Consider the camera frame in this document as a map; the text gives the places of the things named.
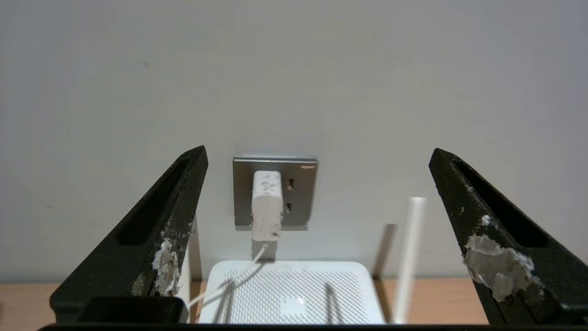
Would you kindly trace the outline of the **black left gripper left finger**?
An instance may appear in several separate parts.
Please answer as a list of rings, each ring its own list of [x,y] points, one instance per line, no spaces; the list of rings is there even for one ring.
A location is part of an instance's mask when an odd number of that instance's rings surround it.
[[[203,145],[182,153],[50,297],[58,323],[95,297],[174,296],[208,168]]]

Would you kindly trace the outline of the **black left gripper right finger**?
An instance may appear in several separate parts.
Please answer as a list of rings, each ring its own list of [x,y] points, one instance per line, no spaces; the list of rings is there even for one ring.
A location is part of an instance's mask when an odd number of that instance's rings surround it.
[[[490,324],[587,324],[586,263],[457,155],[429,170]]]

